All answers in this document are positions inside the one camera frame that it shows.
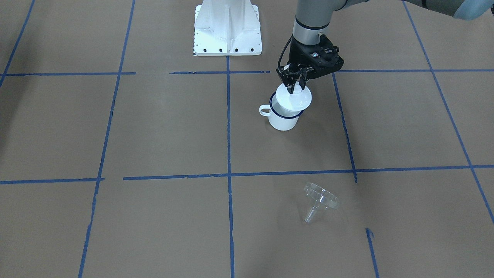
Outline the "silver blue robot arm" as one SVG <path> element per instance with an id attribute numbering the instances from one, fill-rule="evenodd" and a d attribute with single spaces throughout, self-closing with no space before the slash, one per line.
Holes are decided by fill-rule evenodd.
<path id="1" fill-rule="evenodd" d="M 309 80 L 339 71 L 344 59 L 339 48 L 328 39 L 328 27 L 335 11 L 359 4 L 359 0 L 299 0 L 292 36 L 284 49 L 289 49 L 287 64 L 278 61 L 276 72 L 289 94 L 295 87 L 306 87 Z M 492 0 L 412 0 L 420 8 L 455 19 L 473 20 L 488 9 Z"/>

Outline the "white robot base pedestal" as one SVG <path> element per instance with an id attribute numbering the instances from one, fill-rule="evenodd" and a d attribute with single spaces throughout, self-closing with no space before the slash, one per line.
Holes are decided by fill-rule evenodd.
<path id="1" fill-rule="evenodd" d="M 204 0 L 195 7 L 194 55 L 261 53 L 259 9 L 250 0 Z"/>

